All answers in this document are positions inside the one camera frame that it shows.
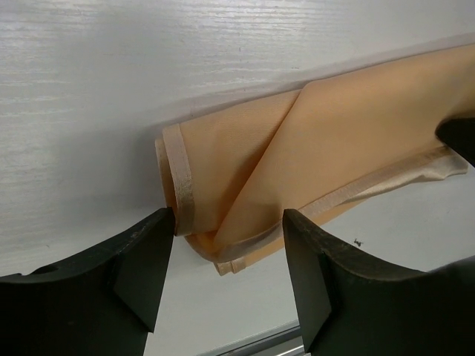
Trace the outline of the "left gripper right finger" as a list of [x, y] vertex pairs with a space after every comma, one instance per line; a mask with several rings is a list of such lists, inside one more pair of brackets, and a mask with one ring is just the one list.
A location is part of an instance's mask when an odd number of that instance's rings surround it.
[[311, 355], [472, 355], [474, 259], [423, 272], [370, 255], [295, 209], [282, 219]]

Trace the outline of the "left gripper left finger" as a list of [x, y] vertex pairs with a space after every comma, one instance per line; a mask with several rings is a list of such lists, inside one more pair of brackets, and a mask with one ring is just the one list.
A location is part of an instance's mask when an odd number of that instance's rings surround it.
[[1, 278], [3, 355], [142, 355], [154, 331], [175, 218], [160, 210], [34, 272]]

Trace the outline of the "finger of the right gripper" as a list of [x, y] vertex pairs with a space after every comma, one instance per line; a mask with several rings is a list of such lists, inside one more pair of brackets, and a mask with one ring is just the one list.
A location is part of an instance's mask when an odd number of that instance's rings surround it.
[[474, 167], [475, 164], [475, 118], [444, 120], [435, 131], [436, 137]]

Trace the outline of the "peach satin napkin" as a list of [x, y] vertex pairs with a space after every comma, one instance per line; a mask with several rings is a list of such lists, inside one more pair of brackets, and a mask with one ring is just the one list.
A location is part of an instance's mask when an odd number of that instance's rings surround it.
[[474, 113], [474, 46], [409, 56], [165, 127], [175, 233], [221, 275], [284, 245], [291, 208], [323, 225], [379, 194], [465, 174], [436, 137]]

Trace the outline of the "aluminium rail frame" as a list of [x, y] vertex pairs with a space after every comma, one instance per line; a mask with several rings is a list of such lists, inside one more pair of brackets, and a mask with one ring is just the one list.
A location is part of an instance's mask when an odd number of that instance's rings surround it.
[[301, 328], [290, 325], [248, 337], [203, 355], [305, 355]]

